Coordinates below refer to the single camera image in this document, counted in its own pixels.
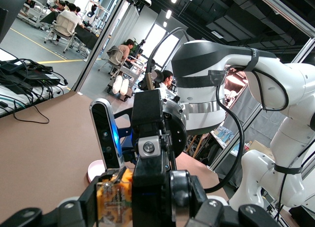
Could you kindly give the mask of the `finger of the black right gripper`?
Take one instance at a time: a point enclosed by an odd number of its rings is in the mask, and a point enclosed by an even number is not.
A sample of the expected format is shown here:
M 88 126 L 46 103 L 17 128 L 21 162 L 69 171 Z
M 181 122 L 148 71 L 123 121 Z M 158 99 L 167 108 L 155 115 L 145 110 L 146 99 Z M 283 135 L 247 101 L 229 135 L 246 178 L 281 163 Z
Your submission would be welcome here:
M 136 142 L 137 164 L 132 176 L 132 225 L 174 227 L 170 203 L 169 158 L 171 133 L 141 137 Z

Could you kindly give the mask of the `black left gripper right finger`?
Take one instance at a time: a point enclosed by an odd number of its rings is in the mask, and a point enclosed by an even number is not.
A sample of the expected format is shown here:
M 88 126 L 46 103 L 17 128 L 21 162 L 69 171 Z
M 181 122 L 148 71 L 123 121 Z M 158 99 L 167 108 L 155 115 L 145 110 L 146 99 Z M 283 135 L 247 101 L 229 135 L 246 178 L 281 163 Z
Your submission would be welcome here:
M 245 204 L 233 210 L 218 197 L 208 198 L 198 177 L 186 170 L 172 170 L 170 199 L 172 221 L 187 227 L 278 227 L 260 206 Z

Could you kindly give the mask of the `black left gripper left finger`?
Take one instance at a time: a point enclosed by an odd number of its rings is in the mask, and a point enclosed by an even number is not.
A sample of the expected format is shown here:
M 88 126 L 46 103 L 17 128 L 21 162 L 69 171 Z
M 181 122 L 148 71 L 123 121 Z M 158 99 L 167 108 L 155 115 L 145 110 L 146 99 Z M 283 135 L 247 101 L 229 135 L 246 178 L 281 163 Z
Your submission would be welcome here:
M 0 225 L 2 227 L 97 227 L 96 184 L 92 180 L 78 200 L 62 203 L 49 213 L 43 214 L 36 207 L 19 210 Z

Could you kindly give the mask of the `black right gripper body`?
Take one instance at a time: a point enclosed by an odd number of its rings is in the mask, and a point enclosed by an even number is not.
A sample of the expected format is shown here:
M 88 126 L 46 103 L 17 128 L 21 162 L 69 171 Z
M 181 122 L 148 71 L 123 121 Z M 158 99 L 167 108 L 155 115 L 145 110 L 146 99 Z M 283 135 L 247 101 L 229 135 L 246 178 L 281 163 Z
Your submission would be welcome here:
M 187 140 L 185 109 L 168 89 L 138 92 L 131 116 L 132 143 L 141 157 L 158 156 L 170 148 L 178 157 Z

